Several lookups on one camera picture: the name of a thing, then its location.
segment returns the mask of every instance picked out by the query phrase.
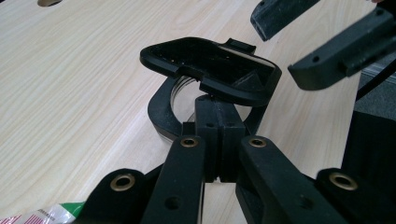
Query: black mechanical arm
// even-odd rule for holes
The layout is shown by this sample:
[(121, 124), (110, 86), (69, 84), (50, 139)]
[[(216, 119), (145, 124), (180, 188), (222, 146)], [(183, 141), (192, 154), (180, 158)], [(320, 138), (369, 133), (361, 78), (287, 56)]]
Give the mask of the black mechanical arm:
[[(394, 9), (380, 5), (292, 65), (298, 85), (326, 88), (394, 49)], [(380, 39), (377, 47), (373, 38)], [(143, 49), (141, 63), (168, 76), (148, 115), (173, 144), (164, 164), (145, 175), (129, 169), (107, 175), (76, 223), (200, 223), (205, 183), (216, 179), (236, 183), (248, 223), (396, 223), (394, 200), (370, 181), (335, 168), (311, 179), (270, 139), (255, 135), (281, 71), (254, 50), (232, 39), (219, 44), (194, 37)], [(206, 94), (195, 99), (194, 121), (180, 122), (173, 100), (192, 81)], [(234, 105), (252, 107), (245, 120)], [(390, 126), (396, 130), (395, 123)]]

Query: screw hole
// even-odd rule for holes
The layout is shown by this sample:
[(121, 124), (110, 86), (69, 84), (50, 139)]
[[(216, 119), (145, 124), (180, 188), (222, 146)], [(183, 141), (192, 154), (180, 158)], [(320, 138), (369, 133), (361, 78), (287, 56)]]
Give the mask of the screw hole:
[(40, 7), (53, 7), (55, 5), (58, 5), (61, 3), (63, 0), (38, 0), (37, 4)]
[(382, 14), (384, 14), (384, 10), (382, 10), (382, 9), (379, 9), (379, 10), (377, 10), (377, 11), (375, 12), (375, 15), (376, 15), (376, 16), (380, 16), (380, 15), (382, 15)]
[(312, 62), (313, 62), (313, 63), (317, 63), (319, 60), (320, 60), (319, 56), (315, 56), (315, 57), (312, 59)]
[(348, 175), (340, 173), (332, 173), (329, 176), (330, 181), (338, 188), (345, 190), (355, 190), (358, 188), (358, 184)]
[(110, 183), (110, 187), (115, 191), (125, 191), (134, 186), (134, 176), (131, 174), (117, 175)]
[(250, 139), (248, 142), (253, 147), (265, 147), (265, 146), (267, 146), (267, 143), (264, 140), (261, 140), (259, 138)]
[(183, 138), (181, 139), (180, 144), (183, 147), (196, 147), (198, 145), (198, 141), (194, 138)]
[(169, 210), (177, 210), (181, 206), (181, 199), (178, 197), (170, 197), (165, 200), (165, 207)]

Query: light wood grain surface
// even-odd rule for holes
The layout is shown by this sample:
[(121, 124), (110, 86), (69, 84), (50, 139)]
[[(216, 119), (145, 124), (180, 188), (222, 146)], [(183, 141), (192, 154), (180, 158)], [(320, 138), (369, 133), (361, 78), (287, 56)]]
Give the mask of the light wood grain surface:
[[(305, 174), (341, 163), (359, 75), (301, 91), (287, 66), (375, 5), (320, 1), (268, 42), (249, 18), (258, 1), (35, 0), (0, 4), (0, 218), (83, 202), (108, 173), (148, 172), (170, 144), (147, 106), (164, 77), (139, 62), (149, 45), (229, 37), (283, 71), (259, 134)], [(233, 184), (205, 190), (204, 223), (244, 223)]]

